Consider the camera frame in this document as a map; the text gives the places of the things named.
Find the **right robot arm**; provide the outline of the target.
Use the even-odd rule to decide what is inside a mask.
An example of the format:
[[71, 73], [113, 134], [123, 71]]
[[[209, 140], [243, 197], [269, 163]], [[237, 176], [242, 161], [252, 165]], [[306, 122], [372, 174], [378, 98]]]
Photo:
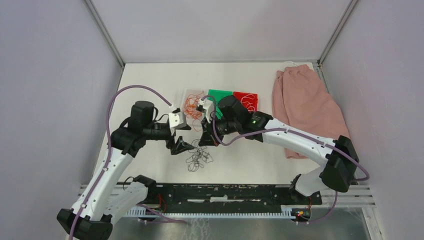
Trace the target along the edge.
[[314, 135], [267, 113], [249, 112], [233, 95], [222, 98], [218, 103], [203, 97], [196, 104], [196, 110], [204, 114], [200, 146], [224, 146], [224, 137], [237, 133], [229, 144], [245, 138], [277, 145], [318, 164], [316, 169], [301, 173], [292, 181], [288, 196], [295, 204], [302, 204], [313, 193], [324, 189], [346, 193], [356, 182], [359, 159], [352, 141], [346, 136], [333, 139]]

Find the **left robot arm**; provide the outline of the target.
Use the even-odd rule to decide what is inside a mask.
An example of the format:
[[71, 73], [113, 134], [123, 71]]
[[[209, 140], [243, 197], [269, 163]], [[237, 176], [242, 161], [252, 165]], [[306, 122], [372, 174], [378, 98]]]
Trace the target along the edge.
[[147, 141], [163, 141], [171, 155], [194, 149], [176, 130], [190, 130], [184, 113], [176, 108], [166, 122], [157, 122], [158, 110], [149, 101], [137, 101], [107, 141], [101, 166], [70, 209], [62, 208], [57, 220], [69, 239], [107, 240], [114, 225], [136, 204], [156, 200], [156, 181], [139, 175], [116, 197], [111, 194], [121, 175]]

